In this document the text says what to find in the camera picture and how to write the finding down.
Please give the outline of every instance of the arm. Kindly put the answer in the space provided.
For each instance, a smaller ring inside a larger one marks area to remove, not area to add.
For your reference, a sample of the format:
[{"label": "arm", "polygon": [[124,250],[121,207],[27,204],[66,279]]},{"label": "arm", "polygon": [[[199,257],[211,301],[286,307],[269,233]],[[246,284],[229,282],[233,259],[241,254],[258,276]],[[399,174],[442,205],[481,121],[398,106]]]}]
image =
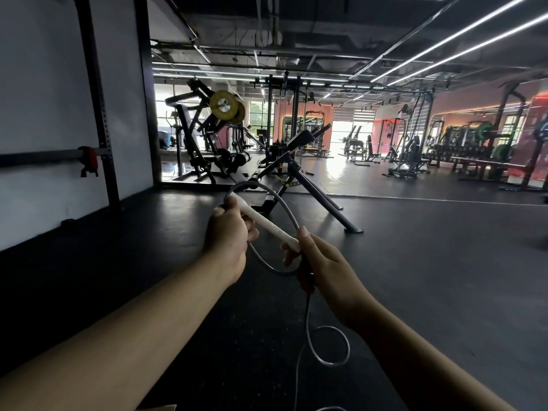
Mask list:
[{"label": "arm", "polygon": [[0,409],[132,411],[245,266],[258,231],[235,200],[216,208],[204,254],[0,380]]},{"label": "arm", "polygon": [[[299,268],[302,288],[312,293],[318,287],[340,322],[364,339],[411,411],[515,411],[378,303],[337,248],[306,228],[297,238],[309,261]],[[288,266],[297,254],[285,249]]]}]

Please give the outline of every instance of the gray rope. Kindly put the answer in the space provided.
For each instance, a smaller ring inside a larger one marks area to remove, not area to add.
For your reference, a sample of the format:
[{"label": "gray rope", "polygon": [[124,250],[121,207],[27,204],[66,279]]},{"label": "gray rope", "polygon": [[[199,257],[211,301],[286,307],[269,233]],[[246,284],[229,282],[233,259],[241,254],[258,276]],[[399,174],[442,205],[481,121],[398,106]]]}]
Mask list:
[{"label": "gray rope", "polygon": [[[248,186],[260,187],[260,188],[266,190],[268,193],[271,193],[277,199],[278,203],[284,208],[285,212],[288,214],[289,219],[291,220],[291,223],[293,224],[295,229],[299,228],[299,224],[298,224],[297,220],[295,219],[295,216],[293,215],[293,213],[291,212],[291,210],[287,206],[287,203],[284,202],[284,200],[278,195],[278,193],[276,193],[274,190],[270,189],[270,187],[265,186],[261,183],[253,182],[253,181],[244,181],[244,182],[237,183],[236,185],[232,186],[229,189],[229,191],[226,193],[225,201],[228,199],[228,197],[231,193],[236,192],[236,191],[238,191],[240,189],[243,189],[243,188],[247,188]],[[255,247],[253,247],[251,242],[248,243],[248,246],[249,246],[251,252],[257,257],[259,262],[261,262],[269,272],[271,272],[273,274],[276,274],[278,276],[281,276],[281,277],[292,277],[292,276],[297,274],[297,270],[284,272],[284,271],[279,271],[279,270],[275,269],[270,264],[268,264],[266,261],[264,261],[264,259],[259,255],[259,253],[255,249]],[[312,355],[314,356],[314,358],[316,358],[316,360],[319,363],[321,363],[324,366],[327,366],[328,368],[335,368],[337,366],[342,366],[342,365],[346,364],[346,362],[348,362],[348,359],[350,358],[350,342],[348,341],[348,338],[346,337],[346,335],[340,329],[338,329],[334,326],[319,326],[319,327],[316,327],[316,328],[312,329],[312,333],[315,333],[317,331],[321,331],[323,329],[324,330],[335,331],[337,334],[339,334],[342,337],[342,339],[344,340],[345,345],[346,345],[346,354],[345,354],[345,358],[342,361],[340,361],[340,362],[328,362],[327,360],[323,360],[322,358],[320,358],[320,356],[318,355],[318,353],[316,353],[316,351],[314,350],[314,347],[312,346],[312,340],[310,338],[311,331],[310,331],[310,327],[309,327],[309,320],[310,320],[310,294],[308,294],[306,296],[306,307],[305,307],[305,335],[306,335],[306,341],[303,344],[303,347],[301,348],[301,350],[299,352],[299,356],[297,358],[297,365],[296,365],[296,369],[295,369],[295,401],[293,403],[293,411],[297,411],[297,398],[298,398],[298,393],[299,393],[299,364],[301,362],[301,358],[303,356],[303,352],[305,350],[306,345],[308,345],[308,347],[310,348],[310,351],[312,352]],[[346,411],[344,408],[341,408],[341,407],[338,407],[338,406],[319,408],[316,411],[328,411],[328,410]]]}]

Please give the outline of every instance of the exposed ceiling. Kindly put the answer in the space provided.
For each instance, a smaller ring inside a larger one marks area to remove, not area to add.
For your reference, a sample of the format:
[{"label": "exposed ceiling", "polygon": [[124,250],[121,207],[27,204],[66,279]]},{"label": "exposed ceiling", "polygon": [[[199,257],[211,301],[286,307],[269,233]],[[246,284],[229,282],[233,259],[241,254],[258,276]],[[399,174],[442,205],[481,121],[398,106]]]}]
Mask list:
[{"label": "exposed ceiling", "polygon": [[[316,99],[329,93],[325,101],[364,107],[379,106],[383,100],[407,101],[404,94],[367,90],[368,82],[512,0],[458,0],[378,61],[374,59],[454,0],[161,0],[163,6],[152,1],[149,20],[157,78],[198,75],[227,82],[242,97],[262,99],[250,80],[258,74],[282,75],[287,69],[289,75],[310,82]],[[158,13],[166,13],[166,7],[171,10],[168,20]],[[375,82],[405,90],[441,90],[531,69],[541,75],[548,67],[548,20],[398,82],[546,13],[548,0],[524,0]],[[191,28],[183,26],[184,34],[182,20]],[[175,34],[166,26],[177,21]]]}]

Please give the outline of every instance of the hand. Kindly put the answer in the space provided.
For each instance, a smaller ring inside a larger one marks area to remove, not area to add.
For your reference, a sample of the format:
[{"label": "hand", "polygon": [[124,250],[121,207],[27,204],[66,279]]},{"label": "hand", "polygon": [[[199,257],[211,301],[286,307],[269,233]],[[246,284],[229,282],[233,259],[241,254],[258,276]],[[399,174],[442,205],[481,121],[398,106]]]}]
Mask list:
[{"label": "hand", "polygon": [[227,269],[230,284],[235,283],[245,267],[247,243],[259,237],[255,222],[242,217],[236,198],[229,196],[225,204],[213,210],[205,234],[202,252],[218,257]]},{"label": "hand", "polygon": [[[309,234],[304,226],[297,230],[297,239],[304,255],[297,270],[302,289],[313,294],[317,286],[339,321],[353,328],[359,320],[358,307],[373,297],[337,248]],[[287,243],[282,244],[282,248],[286,251],[283,261],[286,267],[301,255]]]}]

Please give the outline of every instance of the forearm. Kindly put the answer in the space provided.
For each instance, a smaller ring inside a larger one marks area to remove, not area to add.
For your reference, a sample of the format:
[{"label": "forearm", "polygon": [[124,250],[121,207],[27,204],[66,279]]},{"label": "forearm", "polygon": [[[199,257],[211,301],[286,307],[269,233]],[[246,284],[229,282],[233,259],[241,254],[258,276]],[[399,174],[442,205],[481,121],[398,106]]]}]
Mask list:
[{"label": "forearm", "polygon": [[372,297],[355,330],[411,410],[515,411]]},{"label": "forearm", "polygon": [[0,409],[131,411],[229,285],[202,257],[0,380]]}]

